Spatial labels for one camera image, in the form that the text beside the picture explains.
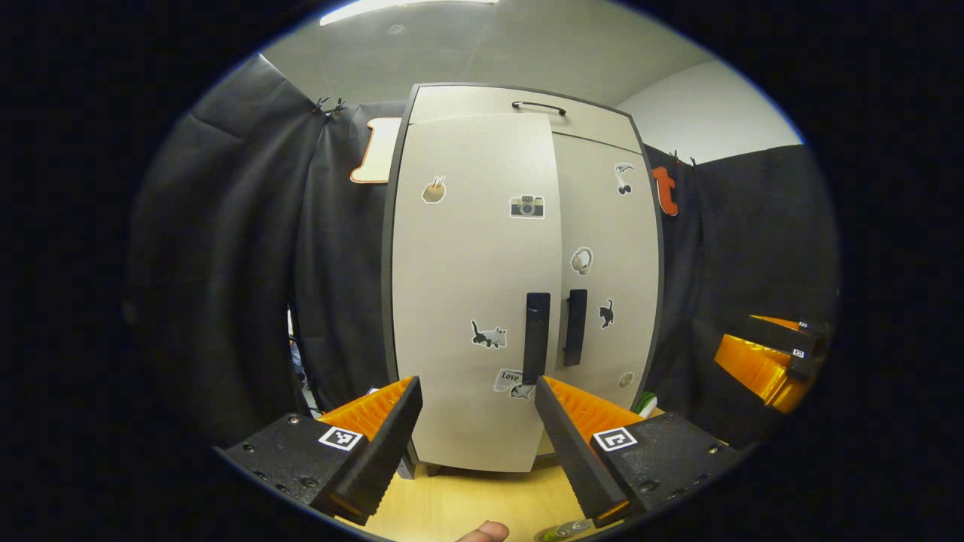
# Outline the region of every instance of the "ceiling light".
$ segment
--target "ceiling light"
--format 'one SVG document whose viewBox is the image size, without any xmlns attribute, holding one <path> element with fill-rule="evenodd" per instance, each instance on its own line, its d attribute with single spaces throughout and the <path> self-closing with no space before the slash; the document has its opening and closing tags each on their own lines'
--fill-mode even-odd
<svg viewBox="0 0 964 542">
<path fill-rule="evenodd" d="M 377 10 L 382 10 L 384 8 L 394 8 L 398 6 L 407 6 L 410 4 L 427 4 L 429 2 L 460 2 L 463 4 L 494 4 L 498 0 L 359 0 L 358 2 L 352 2 L 343 8 L 334 10 L 333 12 L 321 17 L 319 23 L 321 26 L 332 24 L 333 22 L 338 22 L 339 20 L 346 19 L 348 17 L 353 17 L 355 15 L 367 14 L 368 12 L 374 12 Z"/>
</svg>

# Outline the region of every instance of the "wooden floor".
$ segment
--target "wooden floor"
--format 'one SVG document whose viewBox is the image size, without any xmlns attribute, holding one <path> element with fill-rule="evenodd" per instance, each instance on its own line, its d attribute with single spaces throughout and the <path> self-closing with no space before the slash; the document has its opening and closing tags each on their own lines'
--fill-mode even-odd
<svg viewBox="0 0 964 542">
<path fill-rule="evenodd" d="M 531 473 L 442 468 L 433 477 L 428 476 L 425 465 L 416 465 L 414 480 L 394 476 L 378 512 L 366 526 L 345 523 L 399 542 L 455 542 L 492 520 L 509 528 L 507 542 L 530 542 L 543 528 L 584 517 L 558 465 Z M 568 540 L 606 528 L 590 528 Z"/>
</svg>

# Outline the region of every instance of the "ceiling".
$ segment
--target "ceiling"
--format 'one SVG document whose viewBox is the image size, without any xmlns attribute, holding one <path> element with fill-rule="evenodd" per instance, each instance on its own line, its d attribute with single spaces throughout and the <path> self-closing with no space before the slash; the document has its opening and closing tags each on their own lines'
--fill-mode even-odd
<svg viewBox="0 0 964 542">
<path fill-rule="evenodd" d="M 262 51 L 308 97 L 404 100 L 415 83 L 529 87 L 616 106 L 714 60 L 654 19 L 605 0 L 412 4 L 322 27 Z"/>
</svg>

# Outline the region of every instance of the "white wall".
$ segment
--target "white wall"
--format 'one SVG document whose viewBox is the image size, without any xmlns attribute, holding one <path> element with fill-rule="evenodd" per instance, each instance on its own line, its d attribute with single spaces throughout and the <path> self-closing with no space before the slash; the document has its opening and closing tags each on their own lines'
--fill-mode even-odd
<svg viewBox="0 0 964 542">
<path fill-rule="evenodd" d="M 643 143 L 697 164 L 802 143 L 796 128 L 739 72 L 719 61 L 657 81 L 616 107 Z"/>
</svg>

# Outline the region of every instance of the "white cabinet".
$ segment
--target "white cabinet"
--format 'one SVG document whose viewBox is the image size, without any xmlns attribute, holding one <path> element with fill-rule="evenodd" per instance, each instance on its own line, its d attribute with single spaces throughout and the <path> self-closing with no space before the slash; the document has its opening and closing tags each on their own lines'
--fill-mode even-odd
<svg viewBox="0 0 964 542">
<path fill-rule="evenodd" d="M 416 86 L 388 182 L 383 295 L 389 374 L 422 383 L 418 461 L 529 471 L 544 430 L 528 387 L 509 386 L 533 367 L 636 398 L 661 272 L 640 150 L 628 116 L 573 98 Z"/>
</svg>

